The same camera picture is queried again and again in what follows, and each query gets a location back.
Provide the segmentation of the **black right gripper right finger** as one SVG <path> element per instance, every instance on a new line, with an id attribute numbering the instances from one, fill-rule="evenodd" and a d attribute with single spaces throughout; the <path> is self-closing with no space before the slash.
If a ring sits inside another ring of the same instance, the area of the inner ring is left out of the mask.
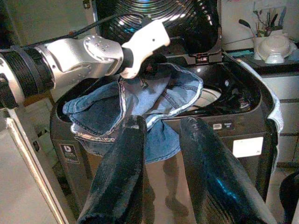
<path id="1" fill-rule="evenodd" d="M 276 223 L 242 164 L 205 121 L 181 119 L 179 144 L 196 223 Z"/>

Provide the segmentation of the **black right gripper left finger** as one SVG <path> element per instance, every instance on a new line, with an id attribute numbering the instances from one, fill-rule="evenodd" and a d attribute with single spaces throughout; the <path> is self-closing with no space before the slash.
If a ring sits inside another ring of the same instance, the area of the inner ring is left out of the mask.
<path id="1" fill-rule="evenodd" d="M 98 166 L 79 224 L 140 224 L 146 122 L 133 115 Z"/>

